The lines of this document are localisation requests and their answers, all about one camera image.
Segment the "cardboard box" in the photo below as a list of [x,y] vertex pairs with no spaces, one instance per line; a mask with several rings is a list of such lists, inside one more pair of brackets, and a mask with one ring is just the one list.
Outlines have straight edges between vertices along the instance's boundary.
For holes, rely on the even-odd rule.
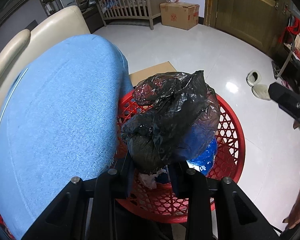
[[198,24],[199,5],[194,3],[160,4],[162,25],[190,30]]
[[151,77],[157,73],[175,72],[176,69],[171,65],[170,62],[164,62],[129,75],[133,86],[138,85],[142,80]]

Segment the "white slipper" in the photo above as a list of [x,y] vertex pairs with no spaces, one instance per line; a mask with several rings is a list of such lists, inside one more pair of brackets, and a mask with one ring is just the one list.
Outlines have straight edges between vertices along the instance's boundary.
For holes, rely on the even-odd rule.
[[252,88],[253,94],[260,99],[271,100],[268,92],[268,87],[263,84],[257,84]]
[[260,83],[261,75],[257,70],[251,70],[247,76],[247,83],[249,86],[253,87],[254,85]]

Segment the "blue cushion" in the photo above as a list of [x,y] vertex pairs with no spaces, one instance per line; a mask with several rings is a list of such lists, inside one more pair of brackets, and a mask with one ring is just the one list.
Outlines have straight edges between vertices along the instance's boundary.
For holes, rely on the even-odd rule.
[[71,177],[111,164],[118,100],[132,89],[123,54],[93,34],[53,46],[17,77],[0,122],[0,213],[17,240]]

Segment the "red ribbon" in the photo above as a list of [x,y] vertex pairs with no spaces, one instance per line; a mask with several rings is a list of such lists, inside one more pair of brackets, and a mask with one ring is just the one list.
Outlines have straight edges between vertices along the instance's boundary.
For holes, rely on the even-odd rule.
[[283,33],[279,37],[279,40],[278,40],[279,43],[282,43],[283,37],[284,37],[286,32],[290,32],[291,34],[294,34],[294,35],[298,35],[300,33],[300,20],[297,17],[295,17],[295,21],[294,21],[293,26],[285,27]]

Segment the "plastic bag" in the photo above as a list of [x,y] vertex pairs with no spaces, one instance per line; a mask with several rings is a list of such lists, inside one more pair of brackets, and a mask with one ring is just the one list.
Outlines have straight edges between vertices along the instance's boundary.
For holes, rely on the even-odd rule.
[[156,178],[159,177],[161,174],[167,174],[167,171],[162,169],[157,171],[157,173],[151,175],[139,173],[138,179],[143,186],[150,189],[154,189],[157,188]]
[[[142,167],[143,171],[150,172],[147,167],[151,166],[151,159],[155,161],[153,167],[160,164],[158,156],[162,166],[157,167],[155,171],[166,164],[194,159],[205,150],[214,137],[220,109],[214,90],[204,81],[203,71],[194,74],[156,74],[140,82],[132,95],[138,105],[153,106],[148,116],[153,117],[152,129],[149,129],[146,135],[142,135],[146,144],[145,141],[140,142],[139,137],[132,138],[136,134],[139,135],[140,129],[145,125],[142,123],[143,117],[137,117],[144,114],[135,115],[122,127],[122,139],[125,141],[129,138],[127,144],[131,157],[135,161],[135,154],[138,154],[137,166]],[[146,145],[151,152],[143,149],[137,153],[135,143]]]
[[155,109],[134,115],[121,128],[121,138],[127,144],[136,168],[141,173],[156,173],[164,164],[152,141]]
[[200,171],[206,176],[214,165],[214,157],[216,156],[217,149],[218,143],[216,137],[214,137],[200,156],[187,161],[189,167]]

